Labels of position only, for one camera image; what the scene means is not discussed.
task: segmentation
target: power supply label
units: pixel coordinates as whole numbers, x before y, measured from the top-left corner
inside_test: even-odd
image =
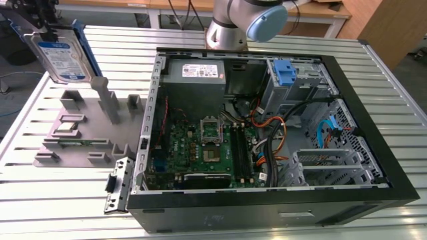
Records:
[[[186,64],[182,66],[182,76],[190,78],[218,78],[219,69],[216,65]]]
[[[79,63],[79,56],[74,53],[71,46],[63,42],[39,42],[42,52],[51,66],[70,82],[86,79],[86,73]]]

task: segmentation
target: desk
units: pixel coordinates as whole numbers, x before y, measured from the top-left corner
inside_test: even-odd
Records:
[[[187,15],[188,1],[171,0],[176,14]],[[194,7],[200,17],[212,17],[215,0],[192,0]],[[172,15],[174,11],[168,0],[62,0],[59,10],[78,10],[95,12],[135,13],[148,14],[151,28],[160,29],[160,15]],[[325,34],[326,38],[335,38],[341,32],[343,24],[351,18],[346,7],[339,11],[329,9],[329,4],[310,2],[299,7],[301,23],[329,24]],[[294,8],[289,13],[289,22],[295,22],[298,10]]]
[[[147,98],[156,47],[204,48],[202,31],[88,26],[84,32],[118,98],[128,94]],[[0,144],[0,234],[6,234],[0,239],[399,240],[427,236],[427,117],[370,46],[357,40],[298,36],[247,44],[250,51],[335,56],[421,200],[381,210],[343,226],[150,236],[130,214],[104,215],[111,169],[32,166],[63,107],[64,89],[96,96],[88,84],[55,84],[46,74]]]

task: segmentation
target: blue hard drive label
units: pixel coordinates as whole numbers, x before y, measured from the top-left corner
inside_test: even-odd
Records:
[[[67,43],[39,42],[38,44],[56,74],[64,78],[64,81],[79,82],[87,78],[79,63],[79,55]]]

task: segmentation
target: green motherboard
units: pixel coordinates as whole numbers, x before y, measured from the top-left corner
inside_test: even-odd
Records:
[[[246,174],[251,177],[239,178],[235,176],[235,168],[241,166],[234,162],[234,151],[237,145],[233,143],[233,131],[241,130],[245,134],[247,145],[247,158],[242,165],[250,169]],[[202,144],[202,128],[199,124],[178,123],[171,128],[167,156],[154,158],[154,173],[148,175],[151,189],[175,190],[179,189],[176,182],[182,181],[186,174],[229,174],[231,184],[229,188],[257,188],[259,182],[254,179],[253,168],[253,139],[257,138],[257,130],[253,127],[234,125],[203,125],[204,137],[220,137],[220,144]]]

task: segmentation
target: hard drive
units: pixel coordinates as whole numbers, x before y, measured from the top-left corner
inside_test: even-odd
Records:
[[[23,35],[56,83],[90,83],[102,76],[79,22],[55,29],[58,42],[44,41],[39,32]]]

